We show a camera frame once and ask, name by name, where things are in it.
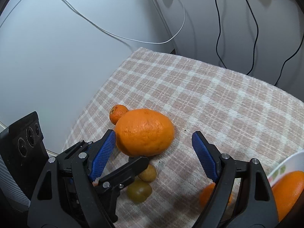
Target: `white cable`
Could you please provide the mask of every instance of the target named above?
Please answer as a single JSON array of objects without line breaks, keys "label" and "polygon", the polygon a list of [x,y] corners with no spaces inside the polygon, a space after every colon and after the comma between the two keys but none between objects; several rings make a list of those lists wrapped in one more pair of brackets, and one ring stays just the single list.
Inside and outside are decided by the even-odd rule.
[{"label": "white cable", "polygon": [[8,18],[8,16],[11,14],[11,12],[13,12],[13,10],[15,9],[15,7],[17,7],[17,5],[21,2],[22,0],[20,0],[14,7],[13,9],[9,12],[9,14],[5,17],[4,21],[1,23],[0,28],[2,27],[2,25],[4,24],[4,22],[6,21],[6,19]]},{"label": "white cable", "polygon": [[109,35],[112,35],[114,37],[117,37],[117,38],[121,38],[121,39],[126,39],[126,40],[131,40],[131,41],[135,41],[135,42],[139,42],[139,43],[146,43],[146,44],[154,44],[154,45],[161,45],[161,44],[165,44],[165,43],[168,43],[169,41],[171,41],[172,39],[174,39],[174,37],[179,34],[179,32],[181,31],[181,29],[183,28],[184,24],[185,24],[185,19],[186,19],[186,11],[185,11],[185,7],[184,7],[184,4],[181,0],[180,3],[181,5],[183,6],[183,10],[184,10],[184,21],[183,21],[183,24],[181,25],[181,28],[178,30],[178,32],[169,40],[167,40],[166,42],[161,42],[161,43],[153,43],[153,42],[145,42],[145,41],[140,41],[140,40],[136,40],[136,39],[128,39],[128,38],[125,38],[125,37],[122,37],[122,36],[119,36],[119,35],[116,35],[114,33],[110,33],[109,31],[97,26],[94,22],[90,21],[89,19],[87,19],[85,16],[83,16],[81,13],[79,13],[75,8],[72,7],[72,5],[67,1],[67,0],[63,0],[65,1],[73,10],[74,12],[76,12],[79,16],[81,16],[82,18],[84,18],[85,20],[87,20],[88,22],[90,22],[92,25],[94,25],[97,29],[99,29],[100,31],[104,32],[104,33],[107,33]]}]

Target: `white wall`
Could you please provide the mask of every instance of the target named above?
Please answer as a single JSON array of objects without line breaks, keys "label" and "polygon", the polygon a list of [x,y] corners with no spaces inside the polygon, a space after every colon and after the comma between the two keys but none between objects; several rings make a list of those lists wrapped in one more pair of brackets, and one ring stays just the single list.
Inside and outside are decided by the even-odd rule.
[{"label": "white wall", "polygon": [[[169,39],[150,0],[68,1],[118,35]],[[135,49],[173,50],[171,43],[126,43],[100,32],[61,0],[22,0],[0,28],[0,121],[8,126],[36,110],[46,148],[61,152],[83,107]]]},{"label": "white wall", "polygon": [[[213,65],[219,64],[215,52],[218,17],[214,0],[182,0],[186,22],[175,38],[179,54]],[[172,33],[182,23],[178,0],[158,0]],[[259,25],[256,64],[253,76],[275,84],[283,62],[298,48],[304,17],[294,0],[249,0]],[[246,74],[252,65],[256,25],[245,0],[218,0],[222,35],[218,52],[227,68]],[[301,49],[285,64],[278,87],[304,101],[304,56]]]}]

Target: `black cable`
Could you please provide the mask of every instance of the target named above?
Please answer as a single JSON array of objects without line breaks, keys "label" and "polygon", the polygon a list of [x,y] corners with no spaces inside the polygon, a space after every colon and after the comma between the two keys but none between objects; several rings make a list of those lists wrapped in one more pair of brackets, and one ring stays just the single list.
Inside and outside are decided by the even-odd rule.
[{"label": "black cable", "polygon": [[[258,36],[259,36],[259,26],[257,25],[257,20],[255,19],[254,15],[253,15],[253,12],[252,12],[252,9],[251,9],[251,7],[250,7],[250,5],[249,5],[248,0],[246,0],[246,2],[247,2],[247,5],[248,5],[248,7],[249,7],[249,9],[250,9],[250,12],[251,12],[251,14],[252,14],[252,17],[253,17],[253,19],[254,19],[254,21],[255,21],[256,30],[257,30],[256,36],[258,37]],[[253,70],[253,66],[254,66],[254,53],[255,53],[255,46],[256,46],[256,44],[257,44],[257,37],[255,38],[255,42],[254,42],[254,45],[253,45],[253,60],[252,60],[252,67],[251,67],[250,71],[249,71],[246,75],[250,74],[250,72]]]},{"label": "black cable", "polygon": [[[219,17],[219,8],[217,6],[217,0],[215,0],[215,6],[216,6],[216,10],[217,10],[217,15]],[[218,34],[218,37],[217,37],[217,41],[216,41],[216,47],[215,47],[215,51],[216,51],[216,54],[217,56],[219,57],[219,59],[221,60],[222,64],[224,65],[225,68],[227,68],[223,62],[223,60],[221,59],[221,57],[219,56],[218,52],[217,52],[217,46],[219,44],[219,37],[221,36],[221,19],[220,17],[218,18],[218,25],[219,25],[219,34]]]},{"label": "black cable", "polygon": [[292,59],[292,58],[293,58],[293,57],[294,57],[294,56],[295,56],[295,55],[298,53],[298,51],[300,50],[300,48],[301,48],[301,46],[302,46],[303,39],[304,39],[304,33],[303,33],[303,36],[302,36],[302,40],[301,40],[300,46],[298,47],[298,49],[296,50],[296,52],[295,52],[295,53],[293,53],[293,55],[292,55],[291,57],[289,57],[288,59],[286,59],[286,61],[283,63],[283,66],[282,66],[282,68],[281,68],[281,73],[280,73],[280,76],[279,76],[279,78],[278,78],[277,82],[275,83],[275,86],[277,85],[277,83],[278,83],[279,79],[281,78],[282,71],[283,71],[283,68],[284,68],[285,63],[286,63],[286,62],[288,62],[290,59]]}]

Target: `small potato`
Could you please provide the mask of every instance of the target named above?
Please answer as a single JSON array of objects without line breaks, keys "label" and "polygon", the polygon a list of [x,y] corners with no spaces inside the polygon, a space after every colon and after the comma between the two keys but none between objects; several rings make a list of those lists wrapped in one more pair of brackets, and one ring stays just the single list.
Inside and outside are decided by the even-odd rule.
[{"label": "small potato", "polygon": [[135,203],[144,202],[151,195],[151,193],[151,186],[140,179],[135,179],[135,181],[127,188],[127,196]]},{"label": "small potato", "polygon": [[147,169],[145,169],[142,173],[138,174],[138,177],[144,182],[153,182],[157,176],[156,169],[153,165],[148,165]]}]

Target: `green tomato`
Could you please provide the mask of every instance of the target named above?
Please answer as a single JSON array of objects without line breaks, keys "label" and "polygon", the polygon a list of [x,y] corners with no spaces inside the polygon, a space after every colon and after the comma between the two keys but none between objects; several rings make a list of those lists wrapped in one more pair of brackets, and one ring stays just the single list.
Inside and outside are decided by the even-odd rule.
[{"label": "green tomato", "polygon": [[151,186],[140,179],[135,179],[135,181],[130,184],[127,189],[127,196],[135,203],[144,202],[151,195],[151,193]]}]

